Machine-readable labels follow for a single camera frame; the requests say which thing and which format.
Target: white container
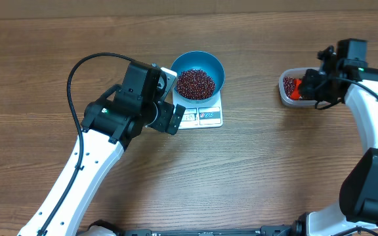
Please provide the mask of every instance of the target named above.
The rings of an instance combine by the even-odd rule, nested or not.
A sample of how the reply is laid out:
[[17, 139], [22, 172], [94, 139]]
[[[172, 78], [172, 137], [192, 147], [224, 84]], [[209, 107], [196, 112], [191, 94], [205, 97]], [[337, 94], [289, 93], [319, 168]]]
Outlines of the white container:
[[295, 68], [295, 69], [287, 69], [284, 71], [280, 77], [280, 94], [281, 94], [281, 101], [284, 105], [291, 108], [303, 108], [303, 107], [314, 107], [316, 103], [315, 100], [292, 100], [290, 99], [284, 90], [284, 78], [285, 77], [292, 77], [296, 79], [302, 79], [303, 76], [306, 74], [306, 70], [308, 69], [315, 69], [319, 70], [319, 68]]

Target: wooden tabletop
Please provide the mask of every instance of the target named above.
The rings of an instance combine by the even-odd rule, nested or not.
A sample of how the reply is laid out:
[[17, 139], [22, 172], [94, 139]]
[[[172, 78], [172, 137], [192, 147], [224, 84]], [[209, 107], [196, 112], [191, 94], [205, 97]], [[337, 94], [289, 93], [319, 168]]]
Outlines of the wooden tabletop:
[[[344, 105], [284, 107], [278, 78], [319, 66], [316, 53], [366, 39], [378, 68], [378, 10], [197, 16], [0, 20], [0, 235], [15, 235], [68, 160], [76, 130], [66, 100], [74, 64], [95, 52], [170, 67], [204, 50], [224, 65], [221, 128], [144, 129], [112, 168], [81, 228], [216, 229], [291, 224], [337, 200], [362, 156]], [[72, 82], [80, 120], [89, 102], [121, 83], [127, 63], [96, 58]]]

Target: container of beans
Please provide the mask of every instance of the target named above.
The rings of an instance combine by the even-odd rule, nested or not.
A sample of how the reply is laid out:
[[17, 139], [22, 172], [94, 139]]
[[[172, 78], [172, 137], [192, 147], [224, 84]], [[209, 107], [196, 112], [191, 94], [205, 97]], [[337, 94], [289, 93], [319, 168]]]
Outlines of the container of beans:
[[280, 95], [281, 101], [284, 105], [292, 108], [302, 108], [302, 107], [314, 107], [316, 103], [315, 100], [309, 100], [308, 98], [303, 98], [297, 94], [293, 94], [295, 92], [296, 83], [300, 83], [303, 76], [306, 74], [306, 70], [308, 69], [316, 69], [319, 68], [295, 68], [295, 69], [288, 69], [284, 71], [280, 77], [279, 88], [280, 88]]
[[187, 52], [173, 62], [171, 70], [178, 75], [174, 87], [175, 94], [187, 102], [210, 101], [224, 86], [224, 68], [221, 62], [208, 52]]

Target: beige wall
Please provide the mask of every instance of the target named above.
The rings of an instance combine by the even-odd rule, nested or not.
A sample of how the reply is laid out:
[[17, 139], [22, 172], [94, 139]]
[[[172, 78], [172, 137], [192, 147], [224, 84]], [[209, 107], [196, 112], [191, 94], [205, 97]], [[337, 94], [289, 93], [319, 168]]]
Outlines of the beige wall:
[[378, 10], [378, 0], [0, 0], [0, 19]]

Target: digital scale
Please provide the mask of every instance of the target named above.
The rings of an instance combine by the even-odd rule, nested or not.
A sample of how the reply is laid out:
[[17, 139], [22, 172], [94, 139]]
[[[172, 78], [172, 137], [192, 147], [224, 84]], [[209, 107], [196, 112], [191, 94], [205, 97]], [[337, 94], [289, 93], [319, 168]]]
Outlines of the digital scale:
[[218, 92], [209, 101], [191, 103], [182, 99], [173, 89], [173, 105], [186, 107], [179, 129], [213, 128], [222, 126], [221, 93]]

